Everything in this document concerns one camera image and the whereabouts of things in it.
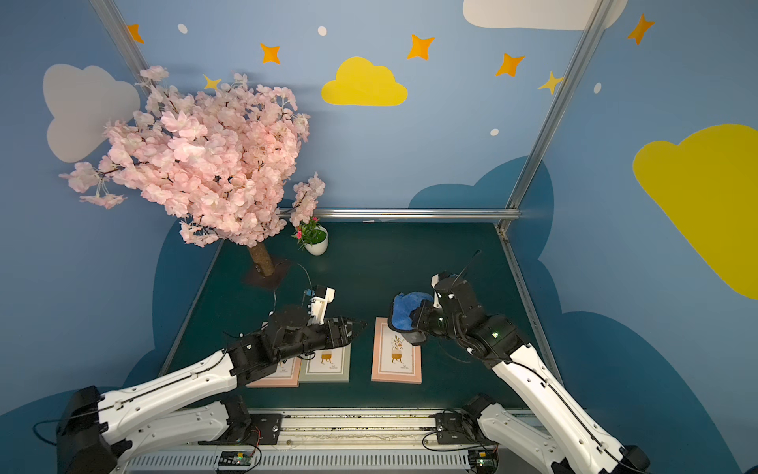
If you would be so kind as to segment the pink picture frame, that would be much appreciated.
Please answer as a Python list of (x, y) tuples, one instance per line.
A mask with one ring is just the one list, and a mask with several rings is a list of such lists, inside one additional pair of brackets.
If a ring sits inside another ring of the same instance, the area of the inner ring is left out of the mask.
[(371, 380), (419, 385), (422, 383), (422, 351), (393, 331), (387, 318), (375, 320)]
[(248, 383), (248, 388), (296, 388), (299, 386), (302, 359), (295, 357), (278, 364), (276, 371), (264, 378)]

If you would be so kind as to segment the grey-green picture frame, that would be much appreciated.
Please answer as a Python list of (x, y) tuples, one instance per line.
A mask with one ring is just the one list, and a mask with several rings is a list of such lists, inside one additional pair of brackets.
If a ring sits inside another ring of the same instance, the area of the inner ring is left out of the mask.
[(348, 383), (351, 374), (351, 346), (317, 351), (301, 364), (300, 383)]

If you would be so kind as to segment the blue black-edged cloth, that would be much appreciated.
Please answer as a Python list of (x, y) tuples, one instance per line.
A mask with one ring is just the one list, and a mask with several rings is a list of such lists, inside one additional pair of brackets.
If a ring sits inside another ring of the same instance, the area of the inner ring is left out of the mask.
[(412, 346), (421, 346), (428, 339), (422, 331), (416, 328), (418, 320), (414, 313), (425, 302), (433, 302), (430, 294), (424, 292), (398, 293), (392, 303), (391, 315), (388, 319), (389, 328), (399, 333)]

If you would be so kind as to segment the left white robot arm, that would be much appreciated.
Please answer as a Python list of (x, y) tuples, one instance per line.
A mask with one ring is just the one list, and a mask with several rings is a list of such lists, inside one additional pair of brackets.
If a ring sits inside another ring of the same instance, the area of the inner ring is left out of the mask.
[(184, 369), (107, 393), (80, 389), (55, 430), (57, 470), (111, 473), (136, 456), (180, 444), (244, 444), (254, 430), (234, 390), (274, 374), (284, 361), (347, 347), (365, 326), (288, 306)]

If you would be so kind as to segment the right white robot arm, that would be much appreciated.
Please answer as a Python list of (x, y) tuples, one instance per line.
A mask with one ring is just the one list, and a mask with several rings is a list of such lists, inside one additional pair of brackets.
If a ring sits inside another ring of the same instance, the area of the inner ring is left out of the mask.
[(647, 454), (624, 446), (595, 422), (517, 327), (503, 315), (487, 314), (467, 280), (444, 272), (432, 278), (432, 288), (432, 299), (410, 314), (409, 341), (420, 345), (428, 336), (454, 341), (508, 385), (543, 426), (537, 430), (480, 396), (465, 409), (487, 440), (541, 473), (649, 472)]

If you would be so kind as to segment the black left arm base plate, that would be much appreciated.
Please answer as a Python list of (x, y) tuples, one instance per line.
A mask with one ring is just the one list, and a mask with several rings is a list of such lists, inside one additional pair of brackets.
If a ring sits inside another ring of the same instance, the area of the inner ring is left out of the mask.
[(252, 413), (242, 424), (232, 425), (206, 446), (276, 446), (281, 434), (282, 413)]

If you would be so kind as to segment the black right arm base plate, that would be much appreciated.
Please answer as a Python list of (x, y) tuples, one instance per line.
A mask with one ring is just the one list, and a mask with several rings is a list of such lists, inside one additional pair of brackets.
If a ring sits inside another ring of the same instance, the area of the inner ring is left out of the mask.
[(443, 446), (452, 446), (452, 444), (477, 446), (479, 444), (479, 427), (469, 415), (447, 410), (436, 413), (434, 420), (438, 444)]

